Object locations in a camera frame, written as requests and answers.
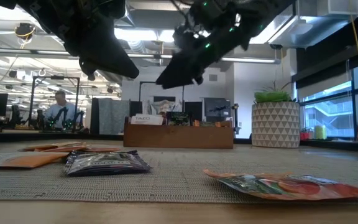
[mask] wooden table surface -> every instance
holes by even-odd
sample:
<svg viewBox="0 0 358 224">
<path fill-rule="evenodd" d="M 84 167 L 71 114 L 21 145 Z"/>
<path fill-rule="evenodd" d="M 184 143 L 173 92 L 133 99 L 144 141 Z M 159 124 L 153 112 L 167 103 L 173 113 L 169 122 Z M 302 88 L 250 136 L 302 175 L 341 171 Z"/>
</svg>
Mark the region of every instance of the wooden table surface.
<svg viewBox="0 0 358 224">
<path fill-rule="evenodd" d="M 0 152 L 48 141 L 0 143 Z M 93 144 L 122 142 L 89 141 Z M 236 146 L 236 150 L 251 146 Z M 302 147 L 295 153 L 358 160 L 358 152 Z M 207 203 L 94 203 L 0 201 L 0 223 L 352 223 L 358 205 L 236 205 Z"/>
</svg>

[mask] person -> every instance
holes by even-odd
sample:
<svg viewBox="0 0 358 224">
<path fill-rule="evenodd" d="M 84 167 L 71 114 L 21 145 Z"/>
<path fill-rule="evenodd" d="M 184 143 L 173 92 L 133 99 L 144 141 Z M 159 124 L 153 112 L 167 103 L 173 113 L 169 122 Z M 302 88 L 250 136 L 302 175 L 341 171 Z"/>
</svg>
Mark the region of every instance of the person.
<svg viewBox="0 0 358 224">
<path fill-rule="evenodd" d="M 70 103 L 70 102 L 67 102 L 66 100 L 66 93 L 64 91 L 57 91 L 55 93 L 55 99 L 56 99 L 56 104 L 50 106 L 48 108 L 48 110 L 45 112 L 45 120 L 47 121 L 49 118 L 55 118 L 56 115 L 59 113 L 60 109 L 62 108 L 67 108 L 68 111 L 67 111 L 67 115 L 66 115 L 66 121 L 67 120 L 74 120 L 74 117 L 75 117 L 75 105 Z M 64 114 L 61 113 L 58 121 L 56 122 L 55 124 L 55 128 L 63 128 L 63 125 L 62 125 L 62 121 L 63 121 L 63 117 L 64 117 Z"/>
</svg>

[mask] woven placemat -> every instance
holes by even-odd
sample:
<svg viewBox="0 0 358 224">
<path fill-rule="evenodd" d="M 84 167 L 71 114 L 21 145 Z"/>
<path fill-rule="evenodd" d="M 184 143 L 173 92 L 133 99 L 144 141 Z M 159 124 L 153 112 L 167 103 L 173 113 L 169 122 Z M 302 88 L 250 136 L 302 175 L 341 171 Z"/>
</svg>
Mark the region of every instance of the woven placemat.
<svg viewBox="0 0 358 224">
<path fill-rule="evenodd" d="M 283 203 L 239 193 L 203 174 L 203 169 L 238 174 L 290 171 L 358 187 L 358 161 L 306 155 L 296 150 L 144 150 L 139 154 L 153 167 L 150 173 L 67 177 L 62 172 L 64 165 L 59 163 L 32 170 L 0 169 L 0 200 Z M 319 203 L 358 204 L 358 199 Z"/>
</svg>

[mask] window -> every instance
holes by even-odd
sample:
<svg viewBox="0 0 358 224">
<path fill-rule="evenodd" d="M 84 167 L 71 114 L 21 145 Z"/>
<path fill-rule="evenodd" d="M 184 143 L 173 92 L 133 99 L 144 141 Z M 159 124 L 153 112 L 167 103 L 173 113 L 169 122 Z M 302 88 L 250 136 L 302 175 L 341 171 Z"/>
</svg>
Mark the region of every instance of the window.
<svg viewBox="0 0 358 224">
<path fill-rule="evenodd" d="M 329 137 L 354 137 L 350 96 L 306 105 L 304 113 L 306 128 L 324 125 Z"/>
<path fill-rule="evenodd" d="M 315 99 L 322 98 L 325 96 L 332 96 L 337 93 L 343 93 L 343 92 L 351 91 L 351 90 L 352 90 L 352 82 L 348 81 L 348 82 L 342 83 L 340 85 L 334 86 L 332 88 L 329 88 L 327 90 L 321 91 L 319 93 L 315 93 L 313 95 L 307 96 L 303 99 L 303 101 L 305 102 L 305 101 L 315 100 Z"/>
</svg>

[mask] geometric patterned pot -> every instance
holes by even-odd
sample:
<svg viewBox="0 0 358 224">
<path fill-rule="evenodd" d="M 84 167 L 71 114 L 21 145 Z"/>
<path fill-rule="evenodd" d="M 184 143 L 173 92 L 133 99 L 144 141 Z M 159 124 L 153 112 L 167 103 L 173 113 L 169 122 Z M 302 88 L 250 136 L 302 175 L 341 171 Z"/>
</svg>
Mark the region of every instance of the geometric patterned pot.
<svg viewBox="0 0 358 224">
<path fill-rule="evenodd" d="M 300 141 L 299 104 L 269 102 L 252 105 L 252 145 L 297 148 Z"/>
</svg>

